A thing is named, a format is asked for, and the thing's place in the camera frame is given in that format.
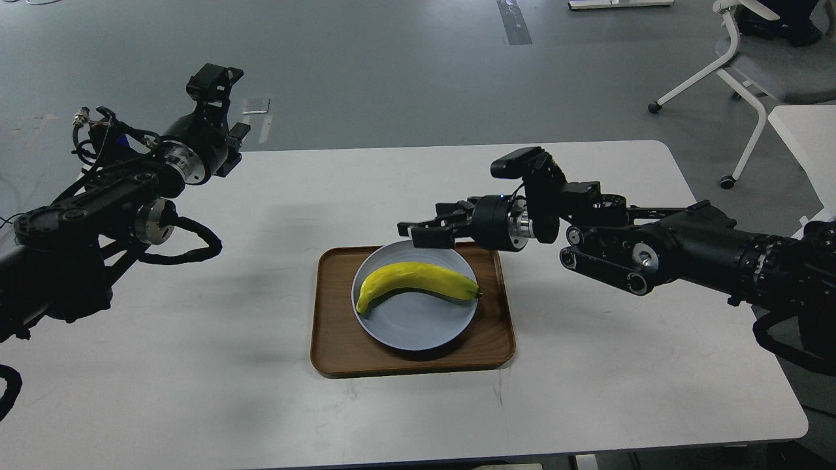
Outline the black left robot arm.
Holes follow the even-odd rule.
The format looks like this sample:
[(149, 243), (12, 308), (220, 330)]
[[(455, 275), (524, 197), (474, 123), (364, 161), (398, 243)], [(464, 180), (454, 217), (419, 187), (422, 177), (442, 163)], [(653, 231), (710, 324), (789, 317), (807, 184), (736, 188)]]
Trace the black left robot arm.
[(186, 84), (194, 111), (162, 134), (102, 106), (99, 120), (86, 107), (75, 113), (80, 177), (13, 218), (16, 247), (2, 255), (2, 340), (29, 339), (45, 317), (74, 323), (110, 309), (114, 284), (136, 262), (193, 264), (221, 253), (221, 239), (180, 216), (174, 200), (241, 163), (250, 126), (227, 116), (242, 77), (242, 69), (204, 65)]

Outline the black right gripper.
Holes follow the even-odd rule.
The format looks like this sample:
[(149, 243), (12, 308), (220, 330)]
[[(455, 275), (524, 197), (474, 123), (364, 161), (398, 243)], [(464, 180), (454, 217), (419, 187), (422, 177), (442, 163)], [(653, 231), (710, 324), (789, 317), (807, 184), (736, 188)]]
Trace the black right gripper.
[(535, 238), (525, 196), (472, 196), (436, 203), (435, 212), (434, 222), (399, 222), (400, 237), (416, 249), (454, 249), (457, 240), (471, 239), (482, 249), (502, 252), (519, 252)]

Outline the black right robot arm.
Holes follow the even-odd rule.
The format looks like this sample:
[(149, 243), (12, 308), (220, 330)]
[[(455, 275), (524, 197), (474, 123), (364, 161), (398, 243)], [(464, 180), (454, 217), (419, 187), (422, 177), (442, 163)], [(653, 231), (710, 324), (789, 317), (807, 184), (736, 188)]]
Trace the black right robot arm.
[(561, 264), (644, 296), (676, 280), (728, 295), (731, 306), (765, 310), (752, 331), (767, 351), (834, 376), (834, 222), (807, 223), (800, 239), (735, 228), (708, 200), (686, 208), (628, 206), (597, 181), (523, 185), (523, 196), (486, 195), (438, 203), (426, 222), (400, 222), (416, 247), (450, 249), (457, 238), (519, 252), (529, 238), (554, 243), (562, 221)]

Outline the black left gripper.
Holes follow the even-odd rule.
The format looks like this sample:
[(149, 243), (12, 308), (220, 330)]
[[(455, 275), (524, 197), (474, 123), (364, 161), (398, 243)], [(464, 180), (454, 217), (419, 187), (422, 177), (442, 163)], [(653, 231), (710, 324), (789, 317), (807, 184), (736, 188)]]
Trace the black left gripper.
[(226, 178), (241, 163), (242, 143), (251, 125), (238, 122), (229, 128), (225, 118), (232, 88), (243, 75), (242, 69), (206, 63), (186, 83), (196, 111), (177, 119), (159, 146), (159, 158), (177, 170), (186, 185)]

